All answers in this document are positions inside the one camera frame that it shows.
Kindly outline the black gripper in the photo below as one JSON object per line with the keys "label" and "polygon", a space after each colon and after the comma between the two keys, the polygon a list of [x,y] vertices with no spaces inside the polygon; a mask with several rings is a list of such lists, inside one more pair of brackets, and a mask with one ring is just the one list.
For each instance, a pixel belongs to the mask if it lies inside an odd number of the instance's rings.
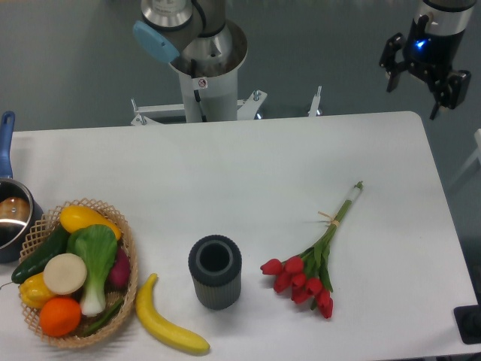
{"label": "black gripper", "polygon": [[467,95],[471,73],[452,71],[452,62],[473,9],[473,1],[421,1],[413,16],[407,43],[398,32],[384,46],[379,66],[388,76],[386,91],[390,93],[398,86],[400,74],[406,70],[404,61],[396,61],[398,51],[404,48],[407,64],[421,68],[412,74],[433,76],[435,103],[429,119],[434,120],[441,108],[453,110],[459,106]]}

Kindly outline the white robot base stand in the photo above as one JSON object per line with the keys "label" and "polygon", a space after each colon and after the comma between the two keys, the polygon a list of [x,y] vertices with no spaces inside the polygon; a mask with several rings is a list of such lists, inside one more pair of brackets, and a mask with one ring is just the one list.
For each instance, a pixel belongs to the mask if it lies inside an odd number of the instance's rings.
{"label": "white robot base stand", "polygon": [[183,101],[172,105],[137,106],[132,99],[133,126],[174,122],[219,122],[227,120],[260,120],[260,108],[268,94],[254,90],[246,99],[237,97],[237,70],[216,77],[194,77],[182,72],[179,81]]}

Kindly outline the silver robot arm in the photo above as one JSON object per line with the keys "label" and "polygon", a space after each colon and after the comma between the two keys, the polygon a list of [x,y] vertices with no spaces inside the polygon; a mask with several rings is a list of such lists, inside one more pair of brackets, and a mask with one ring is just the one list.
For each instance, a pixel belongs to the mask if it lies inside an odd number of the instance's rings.
{"label": "silver robot arm", "polygon": [[[386,41],[379,65],[393,91],[403,72],[428,86],[434,97],[430,118],[440,108],[454,109],[465,99],[471,80],[452,62],[464,36],[474,1],[421,1],[408,36]],[[237,71],[247,57],[247,38],[225,16],[224,1],[142,1],[141,20],[133,26],[137,43],[179,77],[180,105],[135,107],[136,120],[183,112],[189,123],[253,120],[267,98],[256,90],[237,97]]]}

